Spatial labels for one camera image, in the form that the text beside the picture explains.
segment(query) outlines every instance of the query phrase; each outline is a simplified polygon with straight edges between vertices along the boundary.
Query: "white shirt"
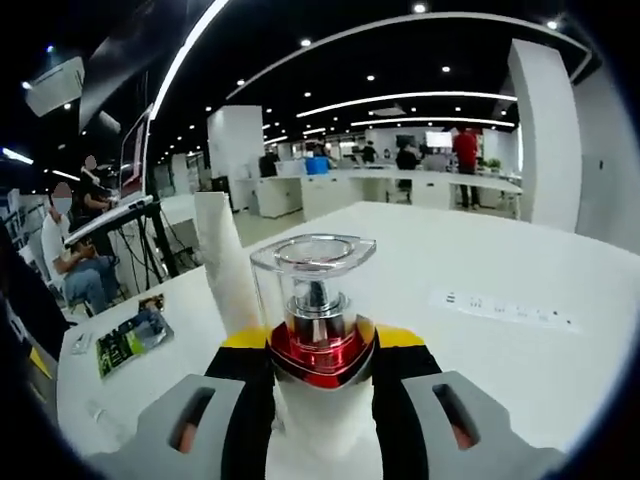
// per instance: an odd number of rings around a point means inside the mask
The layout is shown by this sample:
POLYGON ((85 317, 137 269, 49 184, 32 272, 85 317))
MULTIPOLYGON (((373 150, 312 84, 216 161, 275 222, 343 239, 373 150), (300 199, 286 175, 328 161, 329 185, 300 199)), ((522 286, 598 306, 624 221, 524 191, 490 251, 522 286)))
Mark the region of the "white shirt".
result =
POLYGON ((56 223, 50 213, 47 214, 42 223, 42 234, 40 241, 42 242, 42 253, 44 254, 44 263, 49 270, 49 276, 54 284, 60 284, 64 280, 66 273, 60 274, 53 265, 54 260, 61 258, 68 260, 71 252, 64 248, 64 240, 69 236, 69 219, 66 215, 62 215, 60 223, 56 223))

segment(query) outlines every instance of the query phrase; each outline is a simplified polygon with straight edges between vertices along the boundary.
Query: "computer monitor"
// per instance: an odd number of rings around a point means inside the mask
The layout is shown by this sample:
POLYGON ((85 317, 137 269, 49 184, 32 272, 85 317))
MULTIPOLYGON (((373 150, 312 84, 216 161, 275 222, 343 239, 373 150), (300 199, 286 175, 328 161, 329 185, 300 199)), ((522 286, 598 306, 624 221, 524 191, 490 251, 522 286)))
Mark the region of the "computer monitor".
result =
POLYGON ((451 132, 427 132, 427 146, 431 148, 453 148, 451 132))
POLYGON ((120 200, 142 197, 146 187, 147 143, 151 106, 129 130, 122 142, 120 159, 120 200))

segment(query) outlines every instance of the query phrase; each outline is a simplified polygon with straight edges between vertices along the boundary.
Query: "paper towel roll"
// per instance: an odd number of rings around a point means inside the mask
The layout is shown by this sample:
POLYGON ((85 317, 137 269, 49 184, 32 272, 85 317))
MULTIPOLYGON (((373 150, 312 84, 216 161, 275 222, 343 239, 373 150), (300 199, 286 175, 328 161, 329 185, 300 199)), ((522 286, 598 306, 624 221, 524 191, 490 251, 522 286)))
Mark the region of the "paper towel roll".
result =
POLYGON ((227 335, 260 325, 249 256, 236 230, 229 200, 220 192, 194 195, 196 230, 207 282, 227 335))

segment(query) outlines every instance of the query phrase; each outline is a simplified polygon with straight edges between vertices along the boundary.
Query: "yellow part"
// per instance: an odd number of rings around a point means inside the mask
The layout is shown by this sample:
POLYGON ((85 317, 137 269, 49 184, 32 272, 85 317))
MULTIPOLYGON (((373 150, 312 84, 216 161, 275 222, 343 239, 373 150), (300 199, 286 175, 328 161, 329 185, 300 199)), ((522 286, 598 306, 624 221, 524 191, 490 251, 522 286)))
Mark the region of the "yellow part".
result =
MULTIPOLYGON (((362 323, 360 326, 368 326, 367 322, 362 323)), ((424 346, 424 340, 411 330, 388 325, 376 325, 375 328, 382 348, 424 346)), ((247 328, 231 335, 221 346, 227 348, 264 348, 267 332, 265 327, 247 328)))
POLYGON ((42 357, 40 357, 40 354, 38 353, 38 351, 33 347, 31 347, 31 353, 29 354, 29 360, 31 360, 34 363, 34 365, 40 369, 40 371, 42 373, 44 373, 47 377, 49 377, 49 379, 53 380, 53 377, 49 373, 49 369, 47 368, 47 366, 42 361, 42 357))
POLYGON ((424 340, 405 328, 376 325, 381 348, 424 346, 424 340))
POLYGON ((267 329, 265 327, 251 327, 231 335, 222 347, 228 348, 264 348, 267 342, 267 329))

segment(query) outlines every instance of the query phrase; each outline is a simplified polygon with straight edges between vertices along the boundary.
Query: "ceiling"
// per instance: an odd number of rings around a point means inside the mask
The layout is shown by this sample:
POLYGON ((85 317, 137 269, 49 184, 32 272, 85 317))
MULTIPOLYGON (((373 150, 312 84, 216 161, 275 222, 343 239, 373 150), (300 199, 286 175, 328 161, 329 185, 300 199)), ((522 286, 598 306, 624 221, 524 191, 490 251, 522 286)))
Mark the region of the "ceiling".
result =
MULTIPOLYGON (((2 100, 9 105, 10 114, 0 120, 0 145, 30 156, 35 164, 19 167, 20 173, 16 175, 15 166, 9 168, 0 162, 3 183, 18 182, 23 190, 42 190, 58 180, 42 175, 45 168, 74 173, 88 153, 97 152, 99 163, 117 156, 118 142, 102 138, 99 132, 92 131, 91 125, 86 135, 78 135, 77 102, 71 110, 60 108, 38 119, 24 103, 20 89, 22 80, 42 69, 49 43, 56 45, 57 52, 75 51, 86 59, 142 2, 112 0, 88 6, 89 3, 94 2, 68 1, 65 8, 48 7, 46 13, 56 21, 47 22, 48 27, 42 22, 42 29, 35 29, 28 42, 16 47, 15 50, 22 53, 12 50, 17 66, 9 78, 3 79, 10 87, 2 93, 8 97, 2 100)), ((522 26, 466 18, 411 21, 303 49, 301 55, 245 85, 227 100, 238 88, 238 80, 249 80, 274 62, 299 51, 301 39, 317 42, 371 22, 411 15, 414 3, 406 0, 231 0, 191 50, 176 76, 152 124, 150 160, 167 161, 167 151, 189 151, 205 146, 206 118, 211 114, 205 108, 215 111, 225 103, 262 105, 264 123, 272 125, 265 131, 268 138, 283 135, 283 129, 290 139, 301 138, 307 125, 326 127, 327 133, 332 127, 335 133, 347 129, 353 133, 366 126, 352 127, 352 122, 374 118, 369 116, 370 110, 394 103, 412 116, 464 116, 517 124, 515 103, 466 97, 378 102, 305 118, 296 118, 296 114, 344 101, 407 92, 513 93, 504 90, 508 85, 507 56, 512 38, 557 48, 569 72, 584 58, 584 52, 577 47, 522 26), (450 67, 450 72, 444 73, 444 66, 450 67), (368 81, 369 75, 375 76, 375 80, 368 81), (505 106, 510 108, 503 116, 500 112, 505 106)), ((539 25, 564 15, 562 33, 588 45, 558 2, 522 2, 525 6, 513 1, 431 0, 428 3, 433 12, 486 12, 539 25)), ((105 105, 105 111, 122 123, 124 132, 145 104, 155 98, 174 54, 172 51, 161 56, 147 75, 138 75, 129 81, 105 105)), ((594 68, 597 61, 588 68, 594 68)), ((437 125, 451 127, 447 122, 437 125)))

